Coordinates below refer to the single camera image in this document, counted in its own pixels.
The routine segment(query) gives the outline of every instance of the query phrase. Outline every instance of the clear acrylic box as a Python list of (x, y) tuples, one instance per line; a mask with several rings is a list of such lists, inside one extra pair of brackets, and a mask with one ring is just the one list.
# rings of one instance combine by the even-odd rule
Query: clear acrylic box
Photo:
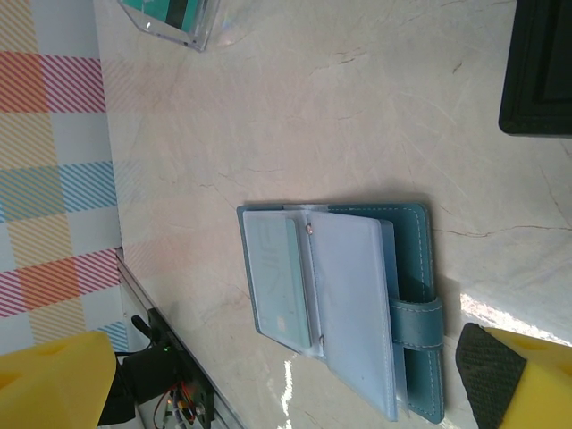
[(117, 0), (146, 33), (204, 51), (219, 0)]

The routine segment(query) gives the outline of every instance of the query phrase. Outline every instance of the yellow object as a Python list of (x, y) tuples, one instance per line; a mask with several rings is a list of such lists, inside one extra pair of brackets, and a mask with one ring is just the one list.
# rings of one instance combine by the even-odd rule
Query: yellow object
[(0, 356), (0, 428), (95, 428), (114, 375), (103, 332)]
[(500, 329), (485, 330), (526, 359), (500, 428), (572, 428), (572, 348)]

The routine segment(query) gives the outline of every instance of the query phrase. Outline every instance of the blue leather wallet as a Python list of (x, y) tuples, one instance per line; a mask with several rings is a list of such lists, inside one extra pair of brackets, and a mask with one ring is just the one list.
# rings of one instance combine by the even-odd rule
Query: blue leather wallet
[(415, 203), (237, 209), (255, 326), (325, 362), (389, 420), (443, 419), (442, 304)]

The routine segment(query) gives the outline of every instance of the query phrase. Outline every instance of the wallet snap strap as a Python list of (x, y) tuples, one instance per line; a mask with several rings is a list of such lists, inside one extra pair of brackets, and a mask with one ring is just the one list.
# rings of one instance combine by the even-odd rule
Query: wallet snap strap
[(406, 349), (427, 351), (443, 346), (442, 302), (390, 299), (391, 336)]

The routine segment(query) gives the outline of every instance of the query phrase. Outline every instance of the marble countertop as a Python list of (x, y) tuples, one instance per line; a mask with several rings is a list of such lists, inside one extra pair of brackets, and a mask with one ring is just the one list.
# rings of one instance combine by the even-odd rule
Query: marble countertop
[(572, 343), (572, 140), (497, 124), (515, 2), (223, 0), (201, 54), (95, 5), (127, 264), (248, 427), (396, 425), (255, 332), (244, 202), (430, 206), (442, 427), (464, 323)]

